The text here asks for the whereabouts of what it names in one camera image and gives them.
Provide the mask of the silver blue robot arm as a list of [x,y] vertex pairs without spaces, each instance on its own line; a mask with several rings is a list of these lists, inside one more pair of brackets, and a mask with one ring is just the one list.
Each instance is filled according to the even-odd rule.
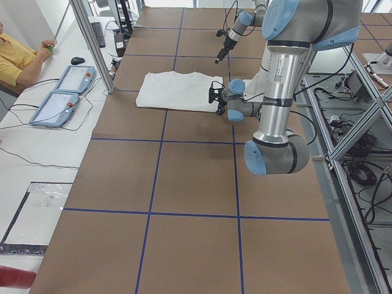
[[217,37],[225,36],[223,48],[218,52],[215,63],[221,62],[234,49],[242,36],[247,36],[246,29],[251,26],[253,28],[260,28],[263,23],[269,1],[254,1],[254,12],[250,13],[245,10],[236,11],[235,20],[231,28],[225,28],[229,12],[225,16],[222,29],[216,33]]
[[289,174],[309,160],[307,143],[288,127],[295,89],[318,51],[352,45],[360,32],[361,1],[256,1],[253,13],[240,11],[229,30],[221,30],[222,61],[249,26],[266,40],[260,71],[249,84],[232,80],[210,88],[209,101],[230,121],[256,117],[260,124],[244,146],[244,158],[256,175]]

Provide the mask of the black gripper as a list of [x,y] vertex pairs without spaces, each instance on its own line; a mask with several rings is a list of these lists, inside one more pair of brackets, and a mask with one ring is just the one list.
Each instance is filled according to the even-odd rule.
[[228,50],[232,50],[234,49],[236,45],[236,41],[226,37],[225,41],[224,41],[224,47],[218,52],[216,59],[215,59],[215,63],[218,64],[219,62],[223,61],[223,59],[227,56],[228,54]]
[[217,115],[223,115],[225,112],[225,107],[227,105],[227,102],[224,100],[218,100],[218,106],[216,110]]

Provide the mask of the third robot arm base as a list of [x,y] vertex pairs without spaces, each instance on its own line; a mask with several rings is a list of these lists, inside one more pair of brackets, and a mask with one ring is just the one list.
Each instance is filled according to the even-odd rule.
[[370,74],[391,75],[391,43],[382,53],[363,53],[365,68]]

